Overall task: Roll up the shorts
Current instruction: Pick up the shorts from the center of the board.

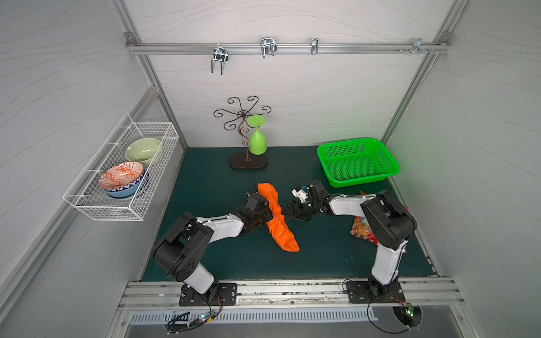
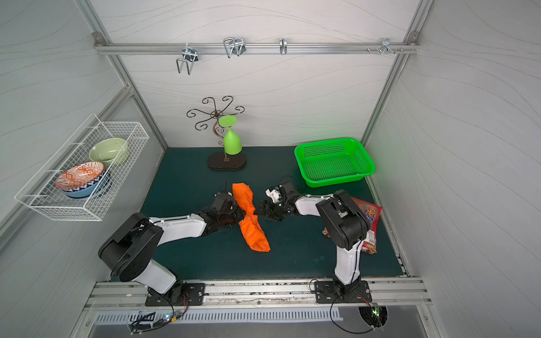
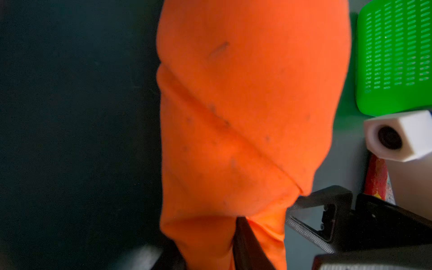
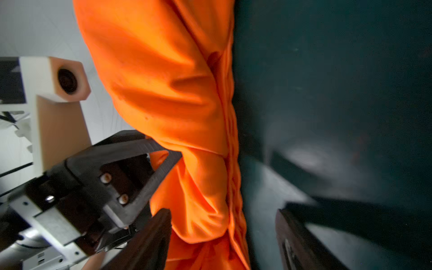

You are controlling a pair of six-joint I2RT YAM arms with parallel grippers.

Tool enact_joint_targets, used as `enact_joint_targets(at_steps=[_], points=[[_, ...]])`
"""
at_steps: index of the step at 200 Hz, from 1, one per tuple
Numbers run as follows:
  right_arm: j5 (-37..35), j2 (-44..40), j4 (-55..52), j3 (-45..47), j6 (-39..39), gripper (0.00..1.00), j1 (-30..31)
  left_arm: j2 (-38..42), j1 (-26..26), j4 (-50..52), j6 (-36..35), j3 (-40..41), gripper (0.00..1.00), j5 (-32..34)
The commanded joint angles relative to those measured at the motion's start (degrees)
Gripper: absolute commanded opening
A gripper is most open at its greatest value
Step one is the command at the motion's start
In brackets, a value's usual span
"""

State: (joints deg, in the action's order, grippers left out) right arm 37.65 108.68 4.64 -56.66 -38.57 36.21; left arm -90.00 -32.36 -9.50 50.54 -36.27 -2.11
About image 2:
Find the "orange shorts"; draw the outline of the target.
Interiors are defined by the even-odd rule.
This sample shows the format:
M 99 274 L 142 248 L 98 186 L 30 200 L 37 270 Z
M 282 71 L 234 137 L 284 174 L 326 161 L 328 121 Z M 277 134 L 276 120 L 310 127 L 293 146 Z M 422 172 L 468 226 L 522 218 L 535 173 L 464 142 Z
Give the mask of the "orange shorts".
M 238 206 L 245 212 L 245 217 L 239 222 L 245 242 L 255 252 L 270 252 L 269 241 L 259 224 L 258 216 L 255 215 L 253 191 L 245 183 L 234 183 L 232 194 Z

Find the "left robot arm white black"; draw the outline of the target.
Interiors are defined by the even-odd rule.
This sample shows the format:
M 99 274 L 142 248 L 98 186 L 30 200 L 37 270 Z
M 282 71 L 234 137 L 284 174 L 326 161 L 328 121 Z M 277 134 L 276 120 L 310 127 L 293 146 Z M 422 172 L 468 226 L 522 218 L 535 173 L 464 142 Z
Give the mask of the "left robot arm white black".
M 218 193 L 211 205 L 196 214 L 155 218 L 135 213 L 101 245 L 98 257 L 120 281 L 137 282 L 167 294 L 182 283 L 153 259 L 156 249 L 169 242 L 210 235 L 239 223 L 245 216 L 229 192 Z

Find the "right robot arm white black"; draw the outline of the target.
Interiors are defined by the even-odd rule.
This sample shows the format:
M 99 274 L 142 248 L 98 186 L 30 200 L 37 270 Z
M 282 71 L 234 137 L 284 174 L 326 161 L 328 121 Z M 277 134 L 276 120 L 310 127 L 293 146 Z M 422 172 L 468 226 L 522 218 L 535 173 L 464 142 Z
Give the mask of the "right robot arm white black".
M 348 192 L 338 190 L 327 195 L 301 194 L 290 181 L 286 181 L 268 188 L 266 196 L 256 214 L 268 220 L 282 221 L 292 214 L 318 216 L 336 245 L 335 284 L 346 289 L 360 283 L 362 244 L 372 222 Z

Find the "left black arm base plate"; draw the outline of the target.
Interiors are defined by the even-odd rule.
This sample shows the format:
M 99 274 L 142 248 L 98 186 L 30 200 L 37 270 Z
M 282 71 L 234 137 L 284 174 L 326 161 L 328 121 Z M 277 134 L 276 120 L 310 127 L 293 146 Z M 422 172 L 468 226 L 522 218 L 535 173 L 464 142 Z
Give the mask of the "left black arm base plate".
M 201 306 L 204 301 L 205 283 L 177 282 L 169 291 L 161 294 L 151 287 L 147 288 L 145 306 Z

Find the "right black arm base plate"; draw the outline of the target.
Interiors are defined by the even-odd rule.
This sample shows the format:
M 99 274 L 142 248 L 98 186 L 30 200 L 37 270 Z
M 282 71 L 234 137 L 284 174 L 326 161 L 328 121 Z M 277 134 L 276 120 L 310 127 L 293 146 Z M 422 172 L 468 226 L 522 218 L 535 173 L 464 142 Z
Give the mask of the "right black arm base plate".
M 348 285 L 334 280 L 315 280 L 309 288 L 315 294 L 317 304 L 365 304 L 373 301 L 365 280 L 356 280 Z

